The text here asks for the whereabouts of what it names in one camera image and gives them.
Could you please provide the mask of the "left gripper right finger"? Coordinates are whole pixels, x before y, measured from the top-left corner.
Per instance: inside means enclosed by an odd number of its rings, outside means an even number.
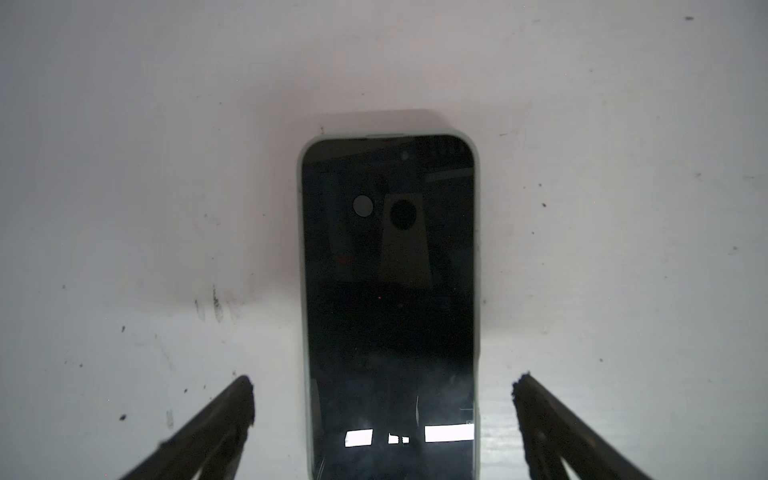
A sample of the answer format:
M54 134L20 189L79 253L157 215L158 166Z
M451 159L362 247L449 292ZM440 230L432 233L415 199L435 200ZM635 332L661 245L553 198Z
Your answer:
M566 466L581 479L650 479L532 375L513 384L512 401L532 479L567 479Z

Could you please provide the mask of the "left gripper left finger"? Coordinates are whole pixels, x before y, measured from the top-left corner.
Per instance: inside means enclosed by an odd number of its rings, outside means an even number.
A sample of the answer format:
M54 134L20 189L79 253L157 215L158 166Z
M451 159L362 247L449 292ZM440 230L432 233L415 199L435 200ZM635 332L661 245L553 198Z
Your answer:
M233 479L255 420L253 384L237 377L126 479Z

